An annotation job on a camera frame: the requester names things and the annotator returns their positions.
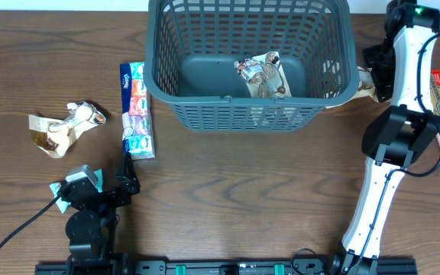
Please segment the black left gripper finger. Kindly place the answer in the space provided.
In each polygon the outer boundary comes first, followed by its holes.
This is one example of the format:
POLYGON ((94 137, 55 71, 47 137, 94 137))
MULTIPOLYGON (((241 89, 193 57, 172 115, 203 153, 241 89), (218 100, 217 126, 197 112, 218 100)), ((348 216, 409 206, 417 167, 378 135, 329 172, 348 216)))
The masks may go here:
POLYGON ((84 199, 100 193, 95 184, 89 179, 79 180, 77 183, 77 198, 84 199))
POLYGON ((131 154, 126 152, 123 154, 121 166, 116 174, 117 181, 120 182, 121 188, 127 194, 138 194, 140 192, 140 182, 134 170, 131 154))

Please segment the beige brown rice bag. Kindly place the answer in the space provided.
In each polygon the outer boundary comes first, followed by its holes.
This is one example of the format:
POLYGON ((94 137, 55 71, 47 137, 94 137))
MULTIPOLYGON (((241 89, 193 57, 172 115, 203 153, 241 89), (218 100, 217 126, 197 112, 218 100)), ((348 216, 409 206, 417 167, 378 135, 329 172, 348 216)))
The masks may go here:
POLYGON ((67 104, 70 115, 63 119, 28 116, 31 140, 52 158, 62 158, 86 131, 106 123, 106 117, 88 102, 67 104))

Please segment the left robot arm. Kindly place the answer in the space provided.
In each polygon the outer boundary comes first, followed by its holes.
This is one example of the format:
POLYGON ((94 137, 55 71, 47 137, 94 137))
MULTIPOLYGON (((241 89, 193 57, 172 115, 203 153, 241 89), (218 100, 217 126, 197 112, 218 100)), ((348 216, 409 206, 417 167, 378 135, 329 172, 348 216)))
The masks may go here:
POLYGON ((99 192, 90 180, 64 183, 58 195, 77 210, 66 223, 70 240, 71 259, 82 270, 109 269, 124 266, 127 256, 115 252, 115 232, 118 224, 116 209, 131 203, 140 188, 129 182, 99 192))

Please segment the colourful Kleenex tissue pack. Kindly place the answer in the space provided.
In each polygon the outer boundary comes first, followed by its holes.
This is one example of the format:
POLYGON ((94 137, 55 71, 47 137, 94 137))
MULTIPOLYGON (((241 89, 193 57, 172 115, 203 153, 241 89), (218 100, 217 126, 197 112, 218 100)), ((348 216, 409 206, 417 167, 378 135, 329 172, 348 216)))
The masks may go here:
POLYGON ((144 82, 144 62, 122 63, 122 147, 133 160, 155 158, 150 93, 144 82))

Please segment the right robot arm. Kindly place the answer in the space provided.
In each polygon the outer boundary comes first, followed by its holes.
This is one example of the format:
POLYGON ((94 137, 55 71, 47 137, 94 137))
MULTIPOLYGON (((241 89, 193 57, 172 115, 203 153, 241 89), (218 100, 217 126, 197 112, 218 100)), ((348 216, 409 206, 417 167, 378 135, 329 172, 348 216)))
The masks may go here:
MULTIPOLYGON (((152 1, 146 57, 120 65, 124 116, 149 99, 195 131, 295 131, 358 87, 345 1, 152 1)), ((291 260, 141 261, 139 274, 414 274, 409 258, 382 259, 380 237, 401 179, 440 135, 429 93, 440 12, 391 1, 382 44, 364 50, 377 98, 389 107, 366 129, 357 207, 331 261, 309 249, 291 260)))

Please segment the beige nut snack bag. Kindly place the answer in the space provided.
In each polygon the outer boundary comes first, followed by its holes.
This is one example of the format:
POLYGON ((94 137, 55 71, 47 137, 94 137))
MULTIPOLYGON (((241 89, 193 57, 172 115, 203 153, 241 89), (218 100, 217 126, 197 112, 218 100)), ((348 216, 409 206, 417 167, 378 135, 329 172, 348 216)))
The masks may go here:
POLYGON ((246 82, 252 98, 271 99, 292 96, 277 51, 236 60, 234 67, 246 82))

